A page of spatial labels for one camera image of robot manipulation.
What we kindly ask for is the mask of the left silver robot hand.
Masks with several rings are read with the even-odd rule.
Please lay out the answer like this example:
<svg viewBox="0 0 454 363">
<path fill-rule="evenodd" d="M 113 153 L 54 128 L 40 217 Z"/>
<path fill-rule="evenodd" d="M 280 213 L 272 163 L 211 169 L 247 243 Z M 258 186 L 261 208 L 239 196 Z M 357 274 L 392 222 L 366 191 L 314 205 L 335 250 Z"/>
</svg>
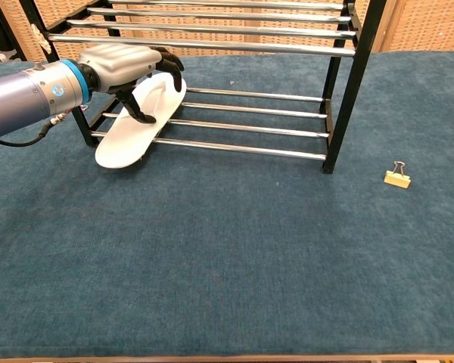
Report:
<svg viewBox="0 0 454 363">
<path fill-rule="evenodd" d="M 133 86 L 143 76 L 157 70 L 173 77 L 174 88 L 182 90 L 180 59 L 161 46 L 100 44 L 80 52 L 79 68 L 86 73 L 89 88 L 94 92 L 114 95 L 129 115 L 139 123 L 153 124 L 156 118 L 141 111 Z"/>
</svg>

